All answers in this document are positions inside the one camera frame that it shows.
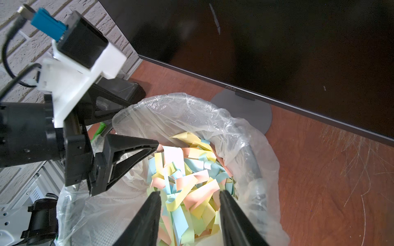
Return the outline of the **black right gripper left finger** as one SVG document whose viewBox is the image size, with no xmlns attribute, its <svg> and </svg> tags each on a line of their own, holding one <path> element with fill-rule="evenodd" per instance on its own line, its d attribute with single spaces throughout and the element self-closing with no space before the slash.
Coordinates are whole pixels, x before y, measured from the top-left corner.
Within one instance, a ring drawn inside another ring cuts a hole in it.
<svg viewBox="0 0 394 246">
<path fill-rule="evenodd" d="M 155 246 L 160 212 L 160 192 L 152 192 L 113 246 Z"/>
</svg>

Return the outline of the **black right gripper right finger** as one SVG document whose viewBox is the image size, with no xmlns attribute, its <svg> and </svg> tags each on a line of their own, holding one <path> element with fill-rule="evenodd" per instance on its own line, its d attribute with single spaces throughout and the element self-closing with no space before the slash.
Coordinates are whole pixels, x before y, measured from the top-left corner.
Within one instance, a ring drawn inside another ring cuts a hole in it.
<svg viewBox="0 0 394 246">
<path fill-rule="evenodd" d="M 268 245 L 228 191 L 224 190 L 220 192 L 220 203 L 221 230 L 224 245 Z"/>
</svg>

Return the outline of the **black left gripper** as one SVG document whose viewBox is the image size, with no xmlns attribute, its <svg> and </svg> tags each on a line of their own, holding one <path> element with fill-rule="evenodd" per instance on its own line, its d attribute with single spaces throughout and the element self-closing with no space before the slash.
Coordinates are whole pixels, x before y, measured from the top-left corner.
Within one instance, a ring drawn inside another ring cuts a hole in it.
<svg viewBox="0 0 394 246">
<path fill-rule="evenodd" d="M 44 95 L 44 129 L 48 159 L 61 160 L 65 186 L 88 178 L 89 193 L 96 196 L 108 191 L 128 171 L 156 152 L 159 142 L 152 139 L 108 134 L 102 152 L 93 152 L 86 125 L 112 119 L 120 110 L 138 103 L 146 96 L 135 82 L 100 78 L 72 109 L 60 128 L 54 127 L 54 102 Z"/>
</svg>

